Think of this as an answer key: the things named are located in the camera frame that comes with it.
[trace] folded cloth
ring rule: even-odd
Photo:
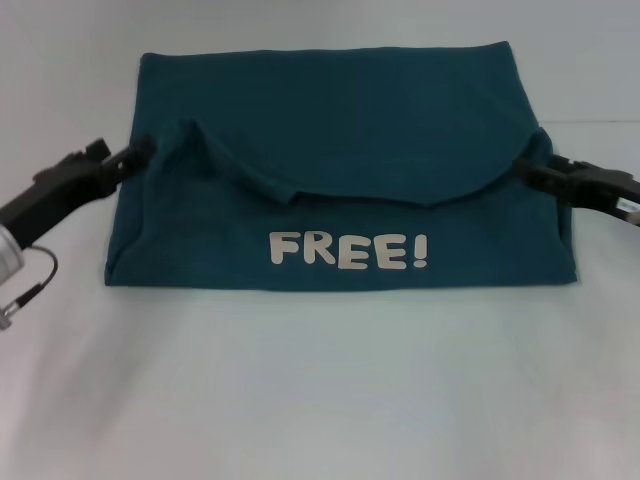
[[[142,57],[106,283],[289,291],[566,284],[569,210],[509,44]]]

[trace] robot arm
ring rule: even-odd
[[[553,195],[572,208],[597,210],[640,226],[640,183],[629,173],[571,162],[559,155],[546,167],[518,159],[513,173],[528,187]]]
[[[115,193],[120,183],[147,167],[155,151],[154,141],[144,137],[111,155],[100,139],[84,152],[69,154],[54,167],[38,173],[33,186],[0,208],[0,285],[22,268],[22,251],[26,248],[37,248],[52,256],[55,270],[55,256],[42,247],[32,247],[33,242],[82,205]],[[0,308],[0,330],[11,325],[11,315],[35,297],[48,280],[9,307]]]

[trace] cable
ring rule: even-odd
[[[31,245],[28,248],[30,248],[31,250],[37,250],[39,252],[42,252],[42,253],[48,255],[49,258],[51,258],[51,261],[53,262],[53,267],[51,269],[51,273],[49,274],[49,276],[47,277],[47,279],[44,282],[40,283],[40,285],[42,285],[42,288],[44,288],[47,285],[49,285],[49,283],[51,283],[51,280],[53,280],[53,277],[55,277],[56,273],[58,273],[58,257],[56,257],[55,253],[53,253],[51,250],[49,250],[48,248],[45,248],[45,247],[40,247],[38,245]]]
[[[53,267],[46,280],[31,287],[25,293],[16,298],[13,302],[11,302],[6,308],[0,309],[0,330],[6,330],[7,328],[9,328],[11,326],[11,317],[18,311],[20,311],[27,303],[33,300],[36,295],[38,295],[42,290],[44,290],[44,288],[49,285],[49,283],[51,283],[53,277],[56,276],[56,273],[58,273],[58,257],[56,257],[55,253],[53,253],[48,248],[40,247],[37,245],[32,245],[27,248],[30,248],[31,250],[37,250],[48,255],[49,258],[51,258],[51,260],[53,261]]]

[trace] white backdrop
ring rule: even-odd
[[[146,51],[500,40],[561,153],[640,174],[632,0],[0,0],[0,203],[126,144]],[[127,290],[113,210],[42,240],[59,276],[0,336],[3,480],[640,478],[637,227],[577,212],[565,288]]]

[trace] white lettering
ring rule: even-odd
[[[329,265],[334,265],[336,259],[329,253],[327,248],[331,245],[333,239],[326,232],[305,232],[304,234],[304,261],[311,264],[316,261],[316,252],[320,254],[324,261]]]
[[[271,261],[280,265],[284,260],[285,253],[297,253],[300,246],[296,242],[285,240],[285,238],[300,238],[298,232],[271,232],[269,243],[271,244]]]
[[[366,263],[358,263],[353,260],[366,260],[369,258],[369,254],[363,251],[351,250],[353,245],[368,247],[371,245],[371,240],[358,235],[344,235],[340,237],[340,240],[338,240],[338,268],[343,270],[365,270],[367,268]]]
[[[373,239],[376,248],[376,257],[378,257],[378,266],[380,268],[392,270],[404,270],[407,264],[400,260],[391,260],[395,257],[404,257],[407,251],[404,248],[389,248],[390,243],[404,243],[407,237],[400,234],[390,233],[387,235],[378,235]]]

